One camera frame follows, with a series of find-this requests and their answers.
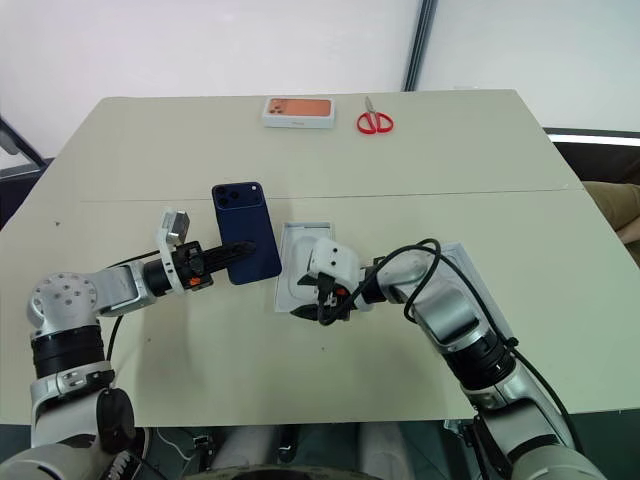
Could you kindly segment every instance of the scissor blade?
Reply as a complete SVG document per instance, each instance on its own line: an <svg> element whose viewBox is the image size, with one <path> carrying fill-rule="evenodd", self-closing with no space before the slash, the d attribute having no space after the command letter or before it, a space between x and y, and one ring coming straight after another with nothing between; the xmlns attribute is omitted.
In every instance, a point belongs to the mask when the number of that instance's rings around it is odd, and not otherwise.
<svg viewBox="0 0 640 480"><path fill-rule="evenodd" d="M369 113L375 113L375 110L373 109L373 103L371 103L371 99L368 96L365 97L364 104L367 107L367 111Z"/></svg>

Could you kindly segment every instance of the white wall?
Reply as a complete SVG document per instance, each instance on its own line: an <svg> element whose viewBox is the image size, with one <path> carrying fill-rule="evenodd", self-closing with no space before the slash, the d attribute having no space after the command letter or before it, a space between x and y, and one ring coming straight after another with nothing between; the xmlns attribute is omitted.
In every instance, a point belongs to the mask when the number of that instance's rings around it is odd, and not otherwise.
<svg viewBox="0 0 640 480"><path fill-rule="evenodd" d="M440 0L420 90L515 88L545 127L640 131L639 0Z"/></svg>
<svg viewBox="0 0 640 480"><path fill-rule="evenodd" d="M107 96L400 90L419 0L0 0L0 109L56 155Z"/></svg>

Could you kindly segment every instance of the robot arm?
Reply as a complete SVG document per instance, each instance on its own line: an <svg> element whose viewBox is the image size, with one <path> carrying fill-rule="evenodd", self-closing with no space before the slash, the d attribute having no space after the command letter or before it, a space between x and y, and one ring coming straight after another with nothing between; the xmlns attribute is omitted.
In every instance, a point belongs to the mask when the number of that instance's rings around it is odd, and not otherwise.
<svg viewBox="0 0 640 480"><path fill-rule="evenodd" d="M410 302L407 318L420 326L459 380L478 412L474 429L503 477L603 479L575 450L566 422L497 329L477 291L462 289L442 274L459 269L440 254L439 244L435 250L420 245L399 250L404 251L390 255L382 268L361 268L351 249L318 240L301 279L317 285L318 304L292 313L330 324L348 319L350 308Z"/></svg>
<svg viewBox="0 0 640 480"><path fill-rule="evenodd" d="M27 316L37 379L31 384L31 448L0 465L0 478L96 479L135 436L131 402L111 385L98 316L120 316L169 292L213 284L211 273L250 255L255 245L203 251L184 243L185 212L165 211L157 252L97 273L56 273L32 292ZM139 258L159 254L144 263Z"/></svg>

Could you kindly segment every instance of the wire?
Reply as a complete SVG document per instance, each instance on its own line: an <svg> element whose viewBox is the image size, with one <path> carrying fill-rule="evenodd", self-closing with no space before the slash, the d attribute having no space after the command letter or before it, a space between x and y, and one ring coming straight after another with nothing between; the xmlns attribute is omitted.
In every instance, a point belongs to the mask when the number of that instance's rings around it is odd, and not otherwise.
<svg viewBox="0 0 640 480"><path fill-rule="evenodd" d="M371 282L373 282L376 278L376 275L378 274L378 272L380 270L382 270L384 268L385 265L387 265L391 260L393 260L395 257L397 257L398 255L400 255L401 253L404 252L408 252L410 250L424 250L424 251L429 251L429 252L435 252L436 250L432 250L432 249L428 249L427 247L424 247L423 245L426 243L433 243L434 245L436 245L436 249L439 252L440 251L440 243L433 239L433 238L428 238L425 240L422 240L421 242L418 242L415 245L406 245L404 247L400 247L396 250L394 250L393 252L391 252L389 255L387 255L386 257L384 257L382 260L380 260L369 272L369 274L364 278L364 280L362 281L362 283L360 283L360 285L358 285L358 287L353 291L353 293L351 293L351 295L349 295L344 302L335 310L335 312L333 312L333 315L331 315L331 317L329 317L328 319L325 319L323 322L320 322L322 325L331 325L333 322L335 322L338 317L344 313L345 310L351 308L351 306L354 304L355 299L358 298L358 296L363 292L363 290L365 288L367 288L369 286L369 284Z"/></svg>
<svg viewBox="0 0 640 480"><path fill-rule="evenodd" d="M131 450L127 450L127 452L129 452L129 455L131 455L138 463L144 465L149 470L151 470L158 478L162 480L169 480L166 476L162 474L162 472L160 472L160 470L158 470L156 467L151 465L146 459L138 456L136 453L132 452Z"/></svg>
<svg viewBox="0 0 640 480"><path fill-rule="evenodd" d="M469 442L471 443L471 448L473 448L473 453L475 454L476 462L478 463L478 469L480 470L478 478L482 478L482 480L489 480L489 472L487 471L487 465L485 464L484 457L482 456L482 450L480 450L480 442L478 441L476 430L473 425L467 425L465 428L467 429Z"/></svg>
<svg viewBox="0 0 640 480"><path fill-rule="evenodd" d="M153 257L154 255L158 255L160 253L159 250L154 250L153 252L143 253L142 255L136 255L135 257L127 258L126 260L121 260L120 262L114 263L113 265L109 265L107 268L117 267L118 265L122 265L123 263L133 262L134 260L142 260L143 258Z"/></svg>
<svg viewBox="0 0 640 480"><path fill-rule="evenodd" d="M193 460L195 458L196 454L194 453L193 455L191 455L191 457L189 457L189 460L187 460L184 464L184 467L182 467L182 471L180 472L180 475L178 475L178 478L183 478L184 474L187 473L187 469L189 468L189 466L191 465L191 460Z"/></svg>
<svg viewBox="0 0 640 480"><path fill-rule="evenodd" d="M136 255L135 257L127 258L126 260L122 260L121 262L114 263L113 265L109 265L107 268L117 267L118 265L122 265L123 263L133 262L134 260L141 260L143 258L152 257L153 255L157 255L160 253L158 250L154 250L153 252L143 253L142 255ZM119 315L116 319L116 322L113 324L113 329L111 329L111 336L109 337L109 346L107 347L107 361L111 361L111 354L113 353L113 346L116 343L116 334L118 333L118 328L120 328L120 323L122 322L122 317L124 315Z"/></svg>
<svg viewBox="0 0 640 480"><path fill-rule="evenodd" d="M187 457L182 450L180 449L180 447L178 445L176 445L175 443L173 443L170 440L167 440L164 435L162 435L162 433L160 433L160 429L156 428L156 433L158 434L158 438L160 438L160 440L162 440L164 443L166 443L167 445L169 445L170 447L173 447L175 449L176 452L178 452L178 455L180 455L182 457L182 459L185 462L188 462L189 460L191 460L193 458L193 455L191 455L190 457Z"/></svg>
<svg viewBox="0 0 640 480"><path fill-rule="evenodd" d="M116 323L113 324L113 328L111 329L111 335L109 336L109 347L107 348L107 362L111 361L113 345L116 343L116 335L118 333L118 328L120 328L120 322L122 322L123 317L124 315L119 315L118 318L116 318Z"/></svg>
<svg viewBox="0 0 640 480"><path fill-rule="evenodd" d="M433 244L435 248L425 247L425 245L429 243ZM422 240L421 242L418 242L415 245L406 245L404 247L400 247L394 250L393 252L391 252L386 257L384 257L383 260L381 260L378 264L376 264L376 266L373 269L371 269L369 274L364 278L364 280L358 286L358 288L356 288L353 291L353 293L345 299L342 305L340 305L340 307L336 309L334 314L330 318L325 320L323 325L330 325L333 322L335 322L341 313L343 313L347 308L351 308L351 306L354 304L354 301L358 297L358 295L360 295L362 291L367 286L369 286L371 282L373 282L378 272L380 272L380 270L382 270L382 268L384 268L385 265L387 265L391 260L393 260L395 257L400 255L401 253L404 253L410 250L418 250L418 251L430 253L431 255L434 256L434 260L431 264L431 268L429 268L429 270L425 274L426 281L425 279L423 279L418 285L418 287L416 287L414 292L411 294L411 296L407 299L407 302L404 307L404 315L407 318L407 320L415 323L415 319L411 317L411 315L409 314L411 307L413 306L413 302L415 301L417 296L420 294L420 292L424 289L424 287L427 285L429 280L433 277L433 274L435 273L438 263L440 261L444 262L449 268L451 268L451 270L453 270L453 272L460 278L460 280L462 280L462 283L464 283L467 289L471 292L471 295L473 295L473 298L476 300L476 302L480 306L480 310L482 310L483 315L489 322L489 325L494 330L496 335L498 335L498 338L500 338L502 343L504 343L504 345L513 354L513 356L516 357L518 360L520 360L520 362L524 365L524 367L527 370L529 370L529 372L531 372L531 374L536 378L536 380L538 380L538 382L540 382L542 387L547 391L549 396L552 398L553 402L556 404L556 407L560 411L560 415L562 416L564 422L567 424L567 428L569 430L569 433L571 434L571 438L573 439L573 443L575 445L576 451L584 455L584 448L583 448L582 442L580 441L580 438L578 437L578 432L575 428L575 424L573 423L573 420L571 419L569 412L567 411L566 407L562 403L562 400L560 400L560 397L558 396L556 391L549 384L549 382L547 382L547 380L542 376L542 374L538 371L538 369L536 369L533 366L533 364L529 360L527 360L527 358L520 351L516 350L516 347L518 346L518 343L519 343L518 339L515 337L507 338L505 334L502 332L502 330L498 328L498 325L493 319L493 315L491 315L491 312L489 312L489 309L487 308L486 304L484 303L484 300L482 299L482 297L480 296L476 288L469 281L467 276L458 268L458 266L455 263L453 263L453 261L451 261L446 256L442 255L440 243L433 238Z"/></svg>

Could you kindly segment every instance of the orange label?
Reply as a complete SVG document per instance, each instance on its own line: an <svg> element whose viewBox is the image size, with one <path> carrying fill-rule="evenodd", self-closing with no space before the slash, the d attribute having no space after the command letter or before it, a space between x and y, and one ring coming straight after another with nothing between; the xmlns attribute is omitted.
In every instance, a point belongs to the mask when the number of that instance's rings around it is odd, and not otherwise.
<svg viewBox="0 0 640 480"><path fill-rule="evenodd" d="M271 115L328 117L331 113L331 102L313 98L272 98L267 111Z"/></svg>

